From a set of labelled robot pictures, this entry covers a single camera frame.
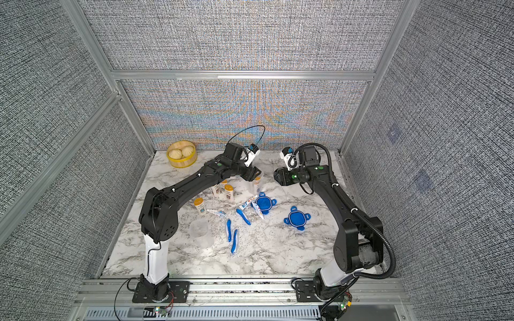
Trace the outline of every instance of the vent grille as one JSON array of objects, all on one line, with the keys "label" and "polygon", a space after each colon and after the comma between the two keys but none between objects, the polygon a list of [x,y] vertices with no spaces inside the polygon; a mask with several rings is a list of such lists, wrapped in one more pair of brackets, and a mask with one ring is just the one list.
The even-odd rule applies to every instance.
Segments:
[{"label": "vent grille", "polygon": [[[298,307],[174,307],[169,315],[156,317],[143,307],[116,309],[120,319],[131,320],[316,320],[318,306]],[[110,307],[90,307],[84,321],[116,320]]]}]

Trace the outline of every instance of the yellow container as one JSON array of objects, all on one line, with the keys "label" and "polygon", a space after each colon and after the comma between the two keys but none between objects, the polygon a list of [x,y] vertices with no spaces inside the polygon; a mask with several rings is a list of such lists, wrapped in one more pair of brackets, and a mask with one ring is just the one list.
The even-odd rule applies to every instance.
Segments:
[{"label": "yellow container", "polygon": [[[172,149],[182,149],[186,146],[193,146],[194,151],[191,155],[183,157],[181,159],[174,159],[170,157],[169,153]],[[188,142],[187,140],[181,140],[179,142],[171,144],[170,147],[168,147],[168,150],[166,151],[166,157],[168,158],[170,164],[173,167],[184,168],[191,166],[192,164],[194,164],[194,162],[196,162],[196,159],[198,158],[198,153],[196,152],[196,147],[192,142]]]}]

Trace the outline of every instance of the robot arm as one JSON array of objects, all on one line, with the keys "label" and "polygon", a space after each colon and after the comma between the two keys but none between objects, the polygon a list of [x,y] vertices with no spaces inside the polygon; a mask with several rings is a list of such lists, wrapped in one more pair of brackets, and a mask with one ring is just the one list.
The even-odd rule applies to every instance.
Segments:
[{"label": "robot arm", "polygon": [[362,272],[382,263],[384,244],[392,254],[389,243],[382,235],[382,222],[377,217],[370,218],[353,204],[339,186],[330,167],[320,165],[320,156],[314,146],[323,147],[314,143],[305,144],[295,153],[290,147],[284,148],[280,156],[286,167],[278,168],[274,178],[282,186],[307,183],[313,193],[323,199],[337,222],[339,230],[333,247],[334,259],[317,270],[314,277],[317,296],[329,299],[337,294],[341,285],[356,276],[386,278],[393,273],[394,266],[391,264],[387,273],[382,275],[372,276]]},{"label": "robot arm", "polygon": [[185,180],[162,190],[148,190],[139,215],[146,244],[146,264],[140,282],[152,300],[161,301],[168,294],[168,240],[177,232],[178,210],[201,191],[229,177],[239,175],[247,181],[254,180],[261,171],[251,162],[259,152],[254,144],[245,149],[229,142],[223,154],[207,161]]},{"label": "robot arm", "polygon": [[[287,167],[278,168],[274,178],[282,186],[307,183],[321,196],[337,222],[339,230],[334,243],[334,259],[317,270],[314,277],[317,296],[329,299],[342,285],[349,284],[359,275],[390,276],[394,271],[394,254],[382,235],[381,221],[377,217],[368,217],[353,204],[337,183],[331,165],[320,165],[320,156],[312,145],[320,146],[305,144],[294,153],[289,147],[283,149],[281,158]],[[251,165],[258,154],[259,148],[255,145],[245,149],[229,142],[223,154],[207,161],[190,177],[162,190],[152,188],[147,192],[139,216],[146,243],[146,265],[140,283],[152,301],[162,301],[168,295],[168,240],[177,231],[178,210],[201,191],[229,177],[239,175],[247,181],[254,180],[261,173]],[[365,239],[359,240],[359,233]],[[362,273],[382,262],[384,245],[391,257],[389,270],[376,276]]]}]

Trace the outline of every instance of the red wire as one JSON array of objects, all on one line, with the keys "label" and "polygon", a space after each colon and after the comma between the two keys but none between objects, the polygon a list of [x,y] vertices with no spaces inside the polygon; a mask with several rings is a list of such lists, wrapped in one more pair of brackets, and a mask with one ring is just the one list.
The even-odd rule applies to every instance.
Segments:
[{"label": "red wire", "polygon": [[170,302],[170,304],[168,304],[166,309],[169,308],[170,306],[173,309],[173,300],[175,299],[175,295],[173,294],[173,291],[170,291],[170,294],[171,294],[171,302]]}]

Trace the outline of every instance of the mounting plate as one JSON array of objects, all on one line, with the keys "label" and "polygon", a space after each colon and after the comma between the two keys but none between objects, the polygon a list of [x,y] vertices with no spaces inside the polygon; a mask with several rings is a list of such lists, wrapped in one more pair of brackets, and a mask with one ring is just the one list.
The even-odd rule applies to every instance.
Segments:
[{"label": "mounting plate", "polygon": [[315,293],[313,281],[295,281],[296,301],[298,302],[322,302]]},{"label": "mounting plate", "polygon": [[[173,292],[174,298],[173,303],[186,303],[189,294],[189,282],[188,281],[169,281],[168,285],[170,291]],[[136,292],[132,297],[133,303],[157,303],[150,299],[149,293],[145,286],[141,282],[137,283]],[[159,303],[171,302],[171,295],[168,295],[166,299]]]}]

